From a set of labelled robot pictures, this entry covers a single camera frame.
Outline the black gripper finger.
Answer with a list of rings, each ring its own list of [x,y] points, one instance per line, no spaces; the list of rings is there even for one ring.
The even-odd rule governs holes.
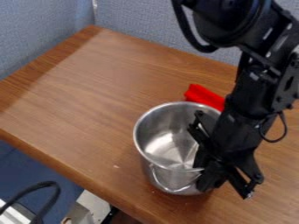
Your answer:
[[[196,189],[205,193],[220,188],[227,181],[227,172],[224,163],[219,159],[196,159],[195,167],[201,168],[200,177],[196,180]]]
[[[207,140],[199,143],[197,151],[195,154],[195,159],[192,163],[193,168],[204,169],[211,161],[211,141]]]

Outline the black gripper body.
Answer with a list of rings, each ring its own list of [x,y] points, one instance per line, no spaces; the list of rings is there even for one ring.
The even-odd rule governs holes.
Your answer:
[[[224,111],[219,119],[196,110],[193,122],[188,125],[191,137],[199,144],[211,141],[211,159],[224,163],[227,181],[243,199],[251,197],[256,185],[264,182],[264,175],[255,160],[255,150],[261,137],[255,128],[229,119]]]

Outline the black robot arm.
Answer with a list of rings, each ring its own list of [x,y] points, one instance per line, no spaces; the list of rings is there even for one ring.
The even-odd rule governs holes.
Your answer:
[[[232,92],[216,119],[201,110],[188,132],[199,143],[192,166],[200,192],[229,182],[247,199],[264,181],[253,157],[267,132],[299,99],[299,20],[276,0],[171,0],[183,36],[212,53],[241,51]]]

